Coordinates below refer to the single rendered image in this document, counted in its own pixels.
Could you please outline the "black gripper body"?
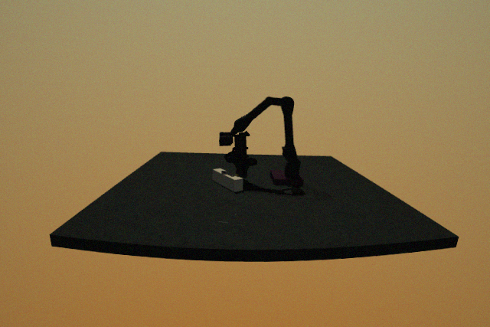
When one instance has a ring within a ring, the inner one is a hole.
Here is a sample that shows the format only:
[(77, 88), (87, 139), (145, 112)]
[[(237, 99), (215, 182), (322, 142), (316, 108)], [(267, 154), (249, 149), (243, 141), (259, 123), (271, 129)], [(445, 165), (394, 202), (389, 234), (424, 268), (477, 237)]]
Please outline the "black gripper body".
[[(247, 155), (247, 146), (235, 146), (233, 147), (234, 150), (236, 149), (239, 150), (241, 159), (236, 159), (234, 162), (239, 162), (242, 161), (242, 164), (246, 167), (252, 166), (252, 165), (257, 165), (257, 160), (254, 158), (248, 158), (249, 156)], [(247, 159), (248, 158), (248, 159)]]

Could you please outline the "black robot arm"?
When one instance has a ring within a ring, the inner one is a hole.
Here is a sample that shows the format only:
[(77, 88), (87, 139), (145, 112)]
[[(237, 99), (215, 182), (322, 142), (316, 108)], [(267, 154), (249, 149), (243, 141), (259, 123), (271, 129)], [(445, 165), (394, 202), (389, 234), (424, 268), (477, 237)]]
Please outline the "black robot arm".
[[(246, 131), (243, 132), (250, 123), (259, 116), (265, 109), (270, 105), (281, 106), (284, 114), (285, 123), (285, 136), (286, 144), (283, 147), (283, 156), (287, 160), (286, 170), (284, 175), (287, 177), (300, 177), (299, 168), (301, 162), (297, 159), (296, 149), (293, 144), (293, 132), (292, 132), (292, 113), (294, 109), (294, 100), (291, 97), (284, 96), (283, 98), (267, 97), (258, 106), (251, 110), (247, 115), (240, 117), (234, 122), (234, 127), (230, 132), (220, 132), (219, 145), (220, 146), (231, 146), (232, 143), (235, 146), (246, 146), (247, 136), (250, 134)], [(239, 134), (237, 134), (239, 133)], [(236, 135), (237, 134), (237, 135)], [(234, 141), (233, 141), (234, 137)], [(240, 152), (238, 149), (236, 151), (227, 153), (224, 158), (226, 162), (232, 163), (237, 158), (241, 159)]]

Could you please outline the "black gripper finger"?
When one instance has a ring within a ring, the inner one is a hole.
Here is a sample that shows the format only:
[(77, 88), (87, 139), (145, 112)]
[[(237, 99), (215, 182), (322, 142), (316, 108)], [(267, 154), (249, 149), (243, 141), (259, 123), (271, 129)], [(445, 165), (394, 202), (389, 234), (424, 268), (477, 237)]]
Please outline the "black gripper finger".
[(236, 169), (237, 169), (237, 170), (241, 169), (241, 167), (239, 166), (239, 164), (242, 164), (242, 161), (239, 161), (239, 162), (232, 162), (232, 163), (234, 163), (234, 164), (235, 164), (235, 166), (236, 166)]
[(248, 170), (248, 168), (249, 168), (249, 167), (246, 167), (246, 166), (244, 166), (243, 164), (239, 164), (239, 166), (240, 166), (240, 167), (241, 167), (241, 169), (242, 169), (242, 176), (244, 177), (244, 176), (246, 175), (247, 170)]

